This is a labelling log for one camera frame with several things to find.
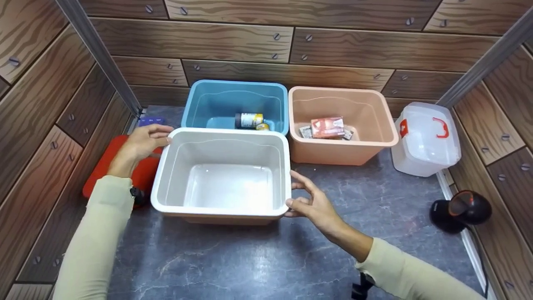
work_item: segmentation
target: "hand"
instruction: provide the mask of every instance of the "hand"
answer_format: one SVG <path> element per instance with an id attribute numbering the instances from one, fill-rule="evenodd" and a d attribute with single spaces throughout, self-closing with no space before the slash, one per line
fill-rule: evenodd
<path id="1" fill-rule="evenodd" d="M 306 190 L 311 195 L 311 199 L 304 197 L 287 199 L 286 204 L 291 210 L 285 213 L 285 217 L 307 217 L 330 240 L 340 230 L 349 227 L 337 214 L 324 192 L 309 178 L 292 170 L 290 175 L 297 180 L 297 182 L 292 183 L 292 189 Z"/>
<path id="2" fill-rule="evenodd" d="M 122 145 L 111 162 L 108 175 L 130 178 L 137 164 L 148 157 L 157 147 L 170 144 L 170 126 L 151 124 L 137 127 Z"/>

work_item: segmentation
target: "box lid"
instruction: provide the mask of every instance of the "box lid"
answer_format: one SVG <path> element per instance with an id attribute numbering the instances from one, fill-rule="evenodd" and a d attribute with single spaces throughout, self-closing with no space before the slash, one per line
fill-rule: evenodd
<path id="1" fill-rule="evenodd" d="M 454 165 L 461 147 L 450 111 L 442 106 L 413 102 L 403 109 L 400 138 L 412 160 Z"/>

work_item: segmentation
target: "finger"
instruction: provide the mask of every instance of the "finger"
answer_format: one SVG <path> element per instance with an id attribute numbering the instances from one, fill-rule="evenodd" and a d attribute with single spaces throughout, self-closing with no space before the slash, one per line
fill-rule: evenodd
<path id="1" fill-rule="evenodd" d="M 298 173 L 296 171 L 293 171 L 293 170 L 290 171 L 290 175 L 294 179 L 300 181 L 305 186 L 305 190 L 309 194 L 315 195 L 316 193 L 321 192 L 321 190 L 316 185 L 314 185 L 314 183 L 309 178 L 307 178 L 306 176 L 303 176 L 302 174 L 300 174 L 300 173 Z"/>
<path id="2" fill-rule="evenodd" d="M 307 204 L 307 203 L 309 203 L 308 199 L 306 201 L 302 201 L 301 200 L 302 198 L 303 197 L 299 197 L 297 199 L 289 198 L 289 199 L 287 199 L 287 201 L 285 203 L 287 204 L 288 207 L 292 208 L 292 210 L 294 210 L 296 212 L 299 212 L 300 214 L 302 214 L 304 216 L 308 216 L 309 213 L 312 210 L 312 207 Z"/>
<path id="3" fill-rule="evenodd" d="M 153 139 L 168 137 L 168 132 L 152 132 L 150 137 Z"/>
<path id="4" fill-rule="evenodd" d="M 305 189 L 305 185 L 303 185 L 303 183 L 301 182 L 293 182 L 290 184 L 290 187 L 293 190 L 304 190 Z"/>
<path id="5" fill-rule="evenodd" d="M 153 141 L 155 143 L 155 147 L 157 148 L 157 147 L 167 146 L 168 144 L 170 144 L 172 139 L 169 137 L 164 137 L 164 138 L 153 139 Z"/>
<path id="6" fill-rule="evenodd" d="M 152 132 L 171 132 L 172 130 L 174 130 L 174 128 L 172 128 L 171 126 L 161 125 L 161 124 L 150 124 L 150 125 L 145 126 L 144 128 L 148 129 L 149 133 L 152 133 Z"/>
<path id="7" fill-rule="evenodd" d="M 298 218 L 298 217 L 304 217 L 303 214 L 297 212 L 297 211 L 288 211 L 286 213 L 283 214 L 284 217 L 287 217 L 287 218 Z"/>

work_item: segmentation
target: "peach plastic bin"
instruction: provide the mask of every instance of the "peach plastic bin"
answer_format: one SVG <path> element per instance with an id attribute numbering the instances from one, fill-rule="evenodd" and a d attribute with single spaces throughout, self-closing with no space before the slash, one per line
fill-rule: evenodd
<path id="1" fill-rule="evenodd" d="M 312 119 L 342 116 L 351 140 L 309 139 L 299 128 Z M 383 95 L 374 90 L 295 86 L 289 91 L 290 158 L 297 163 L 362 165 L 398 133 Z"/>

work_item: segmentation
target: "person's left hand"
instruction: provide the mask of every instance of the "person's left hand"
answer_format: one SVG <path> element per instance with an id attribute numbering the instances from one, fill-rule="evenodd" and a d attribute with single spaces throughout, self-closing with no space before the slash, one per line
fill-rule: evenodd
<path id="1" fill-rule="evenodd" d="M 152 154 L 157 147 L 170 144 L 168 134 L 172 130 L 174 128 L 159 124 L 135 128 L 111 162 L 107 174 L 130 178 L 141 160 Z"/>

